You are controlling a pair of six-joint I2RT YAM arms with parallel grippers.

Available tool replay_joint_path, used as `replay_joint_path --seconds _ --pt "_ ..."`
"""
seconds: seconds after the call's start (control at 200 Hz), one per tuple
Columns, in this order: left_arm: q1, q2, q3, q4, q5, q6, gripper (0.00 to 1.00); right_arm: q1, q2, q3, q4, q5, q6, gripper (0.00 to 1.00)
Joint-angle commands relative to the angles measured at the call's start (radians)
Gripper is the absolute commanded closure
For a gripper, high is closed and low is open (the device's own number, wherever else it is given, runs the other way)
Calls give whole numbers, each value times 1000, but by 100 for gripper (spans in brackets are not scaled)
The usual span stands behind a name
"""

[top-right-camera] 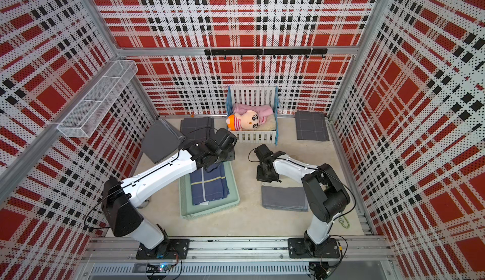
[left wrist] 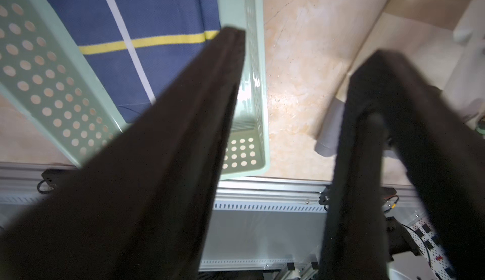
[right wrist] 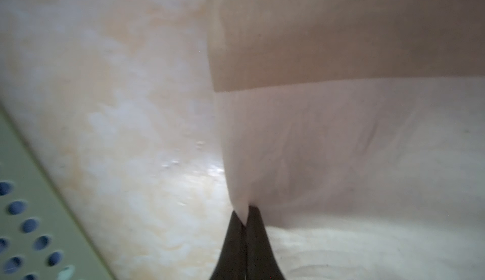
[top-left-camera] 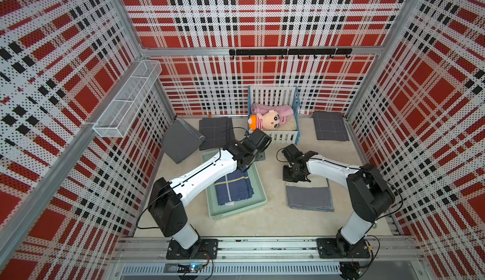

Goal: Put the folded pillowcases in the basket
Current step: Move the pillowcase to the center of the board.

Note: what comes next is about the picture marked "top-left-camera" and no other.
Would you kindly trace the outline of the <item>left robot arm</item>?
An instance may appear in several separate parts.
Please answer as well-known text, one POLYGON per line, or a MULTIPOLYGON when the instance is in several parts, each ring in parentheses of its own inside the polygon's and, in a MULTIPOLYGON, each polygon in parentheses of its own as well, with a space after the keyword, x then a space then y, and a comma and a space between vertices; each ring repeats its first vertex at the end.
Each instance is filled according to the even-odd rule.
POLYGON ((218 179, 236 170, 245 171, 265 151, 250 141, 231 142, 206 162, 178 178, 155 182, 147 211, 165 237, 184 250, 200 244, 200 236, 189 224, 185 207, 218 179))

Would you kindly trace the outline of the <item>beige grey pillowcase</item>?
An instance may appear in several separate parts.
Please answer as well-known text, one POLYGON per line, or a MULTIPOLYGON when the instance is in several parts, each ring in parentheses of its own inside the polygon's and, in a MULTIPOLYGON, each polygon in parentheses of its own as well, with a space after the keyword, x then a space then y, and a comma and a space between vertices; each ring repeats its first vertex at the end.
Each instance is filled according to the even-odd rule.
POLYGON ((311 175, 310 182, 287 182, 287 204, 291 209, 302 211, 335 211, 328 179, 311 175))

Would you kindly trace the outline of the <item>plain grey pillowcase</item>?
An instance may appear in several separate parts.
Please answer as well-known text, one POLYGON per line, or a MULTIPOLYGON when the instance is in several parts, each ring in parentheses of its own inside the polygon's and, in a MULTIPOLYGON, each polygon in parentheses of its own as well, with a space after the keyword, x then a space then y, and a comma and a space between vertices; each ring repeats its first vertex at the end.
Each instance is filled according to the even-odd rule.
POLYGON ((193 154, 206 137, 185 120, 177 119, 165 132, 163 152, 179 164, 193 154))

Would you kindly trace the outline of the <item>blue pillowcase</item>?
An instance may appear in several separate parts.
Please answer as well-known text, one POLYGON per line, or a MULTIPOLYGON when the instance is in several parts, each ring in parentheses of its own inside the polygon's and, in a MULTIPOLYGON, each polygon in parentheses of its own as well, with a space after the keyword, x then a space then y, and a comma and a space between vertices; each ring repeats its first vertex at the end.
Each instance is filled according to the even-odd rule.
POLYGON ((224 206, 252 198, 254 190, 247 171, 236 170, 218 179, 215 183, 218 205, 224 206))

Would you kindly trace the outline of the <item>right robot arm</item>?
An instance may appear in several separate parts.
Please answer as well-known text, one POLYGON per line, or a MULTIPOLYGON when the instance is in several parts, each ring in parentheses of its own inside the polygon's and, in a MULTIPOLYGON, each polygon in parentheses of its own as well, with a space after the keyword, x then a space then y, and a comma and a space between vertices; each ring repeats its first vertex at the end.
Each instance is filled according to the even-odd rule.
POLYGON ((318 175, 347 188, 353 212, 336 235, 341 252, 350 252, 362 242, 374 223, 395 201, 392 189, 373 165, 345 165, 315 151, 303 153, 293 144, 285 147, 282 153, 287 161, 287 165, 283 166, 284 181, 309 183, 310 175, 318 175))

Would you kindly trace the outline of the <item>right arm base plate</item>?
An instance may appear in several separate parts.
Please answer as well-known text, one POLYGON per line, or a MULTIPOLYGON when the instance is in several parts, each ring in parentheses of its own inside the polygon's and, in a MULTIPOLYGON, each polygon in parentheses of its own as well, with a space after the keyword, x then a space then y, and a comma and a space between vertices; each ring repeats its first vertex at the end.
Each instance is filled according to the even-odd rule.
POLYGON ((321 259, 369 259, 370 249, 364 239, 354 245, 345 239, 318 238, 317 251, 321 259))

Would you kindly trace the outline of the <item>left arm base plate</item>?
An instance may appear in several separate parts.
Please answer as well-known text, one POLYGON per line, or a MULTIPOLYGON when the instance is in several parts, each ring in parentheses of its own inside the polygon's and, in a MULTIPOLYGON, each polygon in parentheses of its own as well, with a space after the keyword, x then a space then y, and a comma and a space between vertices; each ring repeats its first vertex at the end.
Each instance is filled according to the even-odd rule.
POLYGON ((216 259, 218 239, 201 238, 189 249, 184 249, 175 239, 169 242, 165 258, 167 260, 216 259))

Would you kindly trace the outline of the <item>dark grey checked pillowcase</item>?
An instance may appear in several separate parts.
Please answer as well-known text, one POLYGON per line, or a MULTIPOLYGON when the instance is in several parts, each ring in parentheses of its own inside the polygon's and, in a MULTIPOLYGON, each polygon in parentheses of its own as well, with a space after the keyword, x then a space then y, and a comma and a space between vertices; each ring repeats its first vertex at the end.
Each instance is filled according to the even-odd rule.
POLYGON ((235 140, 232 119, 229 117, 202 118, 199 121, 199 132, 205 136, 200 151, 224 147, 235 140))
POLYGON ((340 113, 315 111, 313 121, 319 141, 350 141, 344 117, 340 113))

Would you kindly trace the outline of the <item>mint green plastic basket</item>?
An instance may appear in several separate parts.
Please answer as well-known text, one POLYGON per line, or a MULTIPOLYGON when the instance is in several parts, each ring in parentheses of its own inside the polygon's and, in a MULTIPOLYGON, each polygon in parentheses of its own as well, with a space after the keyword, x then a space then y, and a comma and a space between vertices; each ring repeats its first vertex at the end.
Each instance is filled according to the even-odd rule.
POLYGON ((264 206, 267 196, 255 165, 247 171, 236 170, 206 189, 208 215, 223 219, 264 206))

